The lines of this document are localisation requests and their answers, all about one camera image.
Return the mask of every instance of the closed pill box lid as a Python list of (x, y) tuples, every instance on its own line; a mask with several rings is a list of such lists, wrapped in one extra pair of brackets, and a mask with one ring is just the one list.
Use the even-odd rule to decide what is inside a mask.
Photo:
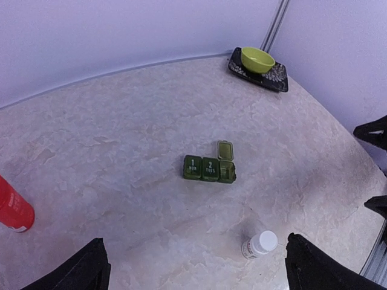
[(218, 158), (221, 160), (233, 161), (234, 153), (231, 142), (218, 141)]

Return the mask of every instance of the black tray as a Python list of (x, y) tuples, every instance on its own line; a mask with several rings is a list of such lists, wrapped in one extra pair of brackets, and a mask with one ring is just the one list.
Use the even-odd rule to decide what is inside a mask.
[(229, 70), (242, 79), (255, 83), (256, 85), (263, 86), (264, 88), (271, 89), (276, 92), (287, 92), (289, 90), (288, 74), (286, 73), (286, 67), (279, 62), (273, 66), (273, 68), (265, 74), (255, 74), (245, 68), (241, 62), (240, 47), (235, 48), (229, 61)]

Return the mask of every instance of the green bowl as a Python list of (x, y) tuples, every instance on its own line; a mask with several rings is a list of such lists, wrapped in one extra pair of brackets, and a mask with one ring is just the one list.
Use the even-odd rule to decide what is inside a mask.
[(241, 61), (249, 71), (257, 74), (267, 73), (276, 63), (269, 53), (253, 47), (242, 48)]

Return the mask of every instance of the red container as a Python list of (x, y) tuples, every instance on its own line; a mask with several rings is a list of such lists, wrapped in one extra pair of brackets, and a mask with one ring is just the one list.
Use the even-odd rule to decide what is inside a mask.
[(0, 176), (0, 222), (18, 233), (32, 227), (33, 207)]

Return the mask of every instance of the wall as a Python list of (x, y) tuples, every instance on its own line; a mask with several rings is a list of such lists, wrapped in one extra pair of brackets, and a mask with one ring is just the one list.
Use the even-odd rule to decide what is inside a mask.
[(121, 69), (260, 46), (277, 4), (0, 0), (0, 107)]
[[(386, 15), (382, 0), (293, 0), (271, 51), (350, 132), (387, 115)], [(362, 144), (386, 170), (386, 152)]]

